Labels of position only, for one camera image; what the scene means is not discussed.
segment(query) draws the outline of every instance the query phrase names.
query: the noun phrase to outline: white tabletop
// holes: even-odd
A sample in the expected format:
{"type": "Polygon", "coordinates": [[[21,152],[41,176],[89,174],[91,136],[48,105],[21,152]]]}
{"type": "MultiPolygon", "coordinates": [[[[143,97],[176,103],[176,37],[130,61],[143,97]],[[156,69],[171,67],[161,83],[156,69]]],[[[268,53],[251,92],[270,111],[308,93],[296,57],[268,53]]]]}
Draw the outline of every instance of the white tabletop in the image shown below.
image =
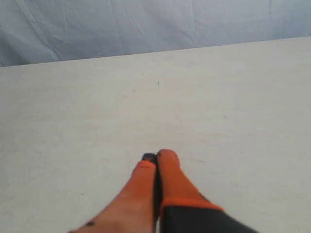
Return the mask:
{"type": "Polygon", "coordinates": [[[311,37],[0,68],[0,232],[79,227],[144,152],[262,233],[311,228],[311,37]]]}

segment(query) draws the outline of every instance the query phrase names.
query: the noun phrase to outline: table surface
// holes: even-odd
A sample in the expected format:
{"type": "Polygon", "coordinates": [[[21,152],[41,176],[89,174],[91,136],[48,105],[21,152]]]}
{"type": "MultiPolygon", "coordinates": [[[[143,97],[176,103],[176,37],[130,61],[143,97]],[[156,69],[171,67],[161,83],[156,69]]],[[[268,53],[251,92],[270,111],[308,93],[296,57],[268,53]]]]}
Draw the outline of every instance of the table surface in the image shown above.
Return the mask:
{"type": "Polygon", "coordinates": [[[262,233],[311,228],[311,37],[0,68],[0,231],[74,229],[145,152],[262,233]]]}

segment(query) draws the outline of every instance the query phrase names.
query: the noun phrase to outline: orange object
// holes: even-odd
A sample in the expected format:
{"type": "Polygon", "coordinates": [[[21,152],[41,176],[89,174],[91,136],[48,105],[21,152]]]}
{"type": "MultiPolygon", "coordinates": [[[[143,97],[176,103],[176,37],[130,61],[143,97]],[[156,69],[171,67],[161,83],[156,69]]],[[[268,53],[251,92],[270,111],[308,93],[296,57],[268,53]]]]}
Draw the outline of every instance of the orange object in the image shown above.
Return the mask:
{"type": "Polygon", "coordinates": [[[86,225],[71,233],[154,233],[156,166],[140,161],[116,198],[86,225]]]}
{"type": "Polygon", "coordinates": [[[167,206],[188,206],[222,210],[221,207],[203,197],[186,177],[180,168],[178,156],[174,151],[162,149],[157,156],[163,189],[161,212],[167,206]]]}

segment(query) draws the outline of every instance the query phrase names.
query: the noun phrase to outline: light blue fabric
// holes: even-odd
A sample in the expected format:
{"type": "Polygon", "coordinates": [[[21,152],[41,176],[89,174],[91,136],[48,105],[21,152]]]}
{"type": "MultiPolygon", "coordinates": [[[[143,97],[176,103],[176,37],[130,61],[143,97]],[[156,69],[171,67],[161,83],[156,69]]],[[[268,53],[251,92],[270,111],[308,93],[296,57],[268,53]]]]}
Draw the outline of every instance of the light blue fabric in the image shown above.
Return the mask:
{"type": "Polygon", "coordinates": [[[311,0],[1,0],[0,66],[311,35],[311,0]]]}

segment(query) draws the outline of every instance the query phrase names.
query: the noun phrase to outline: small black spot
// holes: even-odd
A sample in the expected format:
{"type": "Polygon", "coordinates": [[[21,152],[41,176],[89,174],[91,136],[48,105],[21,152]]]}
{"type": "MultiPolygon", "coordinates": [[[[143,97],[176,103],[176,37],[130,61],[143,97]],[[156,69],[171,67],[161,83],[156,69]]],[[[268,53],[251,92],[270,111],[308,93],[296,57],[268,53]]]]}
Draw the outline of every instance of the small black spot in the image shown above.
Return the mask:
{"type": "Polygon", "coordinates": [[[90,221],[86,224],[87,227],[91,227],[91,226],[94,226],[95,225],[95,222],[93,221],[90,221]]]}

